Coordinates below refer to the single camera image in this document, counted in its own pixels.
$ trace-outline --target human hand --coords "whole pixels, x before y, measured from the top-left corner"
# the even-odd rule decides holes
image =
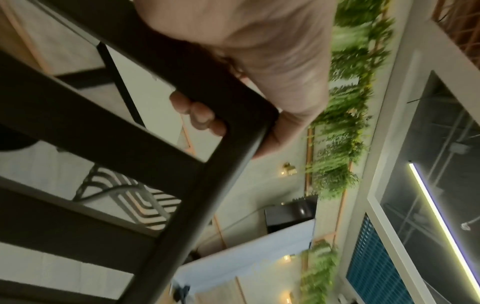
[[[282,111],[255,157],[299,135],[327,105],[336,0],[135,0],[143,20],[172,38],[203,45],[233,62]],[[223,136],[227,127],[206,105],[170,96],[192,125]]]

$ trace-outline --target person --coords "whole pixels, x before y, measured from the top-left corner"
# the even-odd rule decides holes
[[[134,0],[152,29],[200,44],[247,76],[277,108],[278,121],[255,157],[298,136],[328,102],[330,43],[337,0]],[[175,91],[170,101],[192,125],[223,136],[206,105]]]

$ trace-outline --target fluorescent light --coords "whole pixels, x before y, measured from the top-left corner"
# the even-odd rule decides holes
[[[434,200],[432,199],[432,196],[430,195],[429,191],[427,190],[427,187],[425,186],[424,182],[422,181],[422,178],[420,177],[419,172],[417,171],[417,168],[415,168],[415,165],[410,163],[408,165],[410,167],[410,170],[412,171],[415,180],[417,181],[418,185],[420,186],[421,191],[423,192],[423,195],[425,196],[430,208],[433,211],[433,214],[435,215],[435,218],[437,219],[438,223],[440,224],[440,227],[442,231],[444,232],[448,242],[450,243],[450,246],[452,247],[457,259],[460,262],[460,265],[462,266],[463,270],[466,273],[466,276],[468,280],[470,281],[470,284],[475,290],[475,293],[477,296],[480,298],[480,286],[479,283],[477,282],[477,279],[474,276],[474,273],[470,269],[469,265],[467,264],[467,261],[465,260],[464,255],[460,251],[459,246],[457,245],[457,242],[455,242],[454,237],[452,236],[452,233],[450,232],[449,228],[447,227],[447,224],[445,223],[445,220],[443,219],[442,215],[439,212],[439,209],[434,203]]]

